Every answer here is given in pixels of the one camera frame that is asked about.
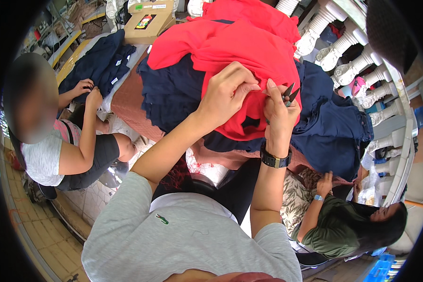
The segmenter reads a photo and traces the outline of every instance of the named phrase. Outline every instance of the dark hair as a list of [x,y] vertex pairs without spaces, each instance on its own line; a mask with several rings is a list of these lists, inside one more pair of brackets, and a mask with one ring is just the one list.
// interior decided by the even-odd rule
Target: dark hair
[[13,125],[13,130],[18,130],[16,127],[16,110],[20,106],[21,101],[28,95],[28,90],[33,85],[38,67],[32,56],[21,56],[17,60],[18,63],[11,65],[8,73],[6,74],[3,86],[3,108],[5,118],[8,123],[9,138],[11,139],[12,146],[16,152],[17,160],[23,169],[26,169],[25,160],[21,151],[22,142],[11,131],[9,125]]
[[349,202],[355,211],[365,220],[355,219],[344,206],[334,207],[331,215],[338,218],[351,228],[357,235],[359,248],[351,255],[362,255],[369,251],[374,251],[382,247],[387,247],[398,241],[406,228],[407,209],[400,202],[399,209],[389,218],[379,222],[370,221],[370,215],[377,211],[378,207],[366,206],[354,202]]

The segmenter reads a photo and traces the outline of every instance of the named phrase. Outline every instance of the cardboard box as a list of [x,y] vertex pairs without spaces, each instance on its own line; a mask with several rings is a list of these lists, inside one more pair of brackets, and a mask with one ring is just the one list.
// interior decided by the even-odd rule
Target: cardboard box
[[173,0],[136,3],[130,6],[132,17],[124,26],[125,44],[152,44],[165,29],[175,25]]

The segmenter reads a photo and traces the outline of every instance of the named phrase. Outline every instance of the camouflage pants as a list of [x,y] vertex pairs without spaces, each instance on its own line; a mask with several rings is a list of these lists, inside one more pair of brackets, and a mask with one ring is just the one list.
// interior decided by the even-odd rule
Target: camouflage pants
[[285,173],[284,178],[281,216],[289,236],[302,221],[317,193],[317,182],[323,177],[322,174],[309,168],[304,169],[299,176],[303,179],[304,184],[289,170]]

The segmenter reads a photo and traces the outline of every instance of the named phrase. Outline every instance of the shoulder strap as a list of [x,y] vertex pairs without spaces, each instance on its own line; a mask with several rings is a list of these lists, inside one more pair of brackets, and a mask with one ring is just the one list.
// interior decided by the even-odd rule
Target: shoulder strap
[[70,127],[69,127],[69,125],[67,124],[67,122],[65,122],[65,121],[61,121],[62,123],[64,123],[65,125],[66,125],[66,127],[68,128],[68,132],[69,132],[69,140],[70,140],[70,143],[73,145],[73,136],[72,136],[72,131],[70,130]]

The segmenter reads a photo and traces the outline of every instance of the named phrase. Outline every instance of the crocodile logo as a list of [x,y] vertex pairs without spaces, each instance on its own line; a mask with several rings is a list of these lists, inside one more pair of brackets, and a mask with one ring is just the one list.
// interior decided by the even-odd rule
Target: crocodile logo
[[164,223],[164,224],[166,224],[166,225],[168,225],[168,224],[169,224],[169,221],[167,221],[167,220],[166,220],[166,218],[162,217],[162,216],[161,216],[161,215],[159,215],[158,213],[156,213],[156,214],[155,214],[155,217],[156,217],[156,218],[159,218],[159,219],[160,219],[160,221],[161,221],[162,223]]

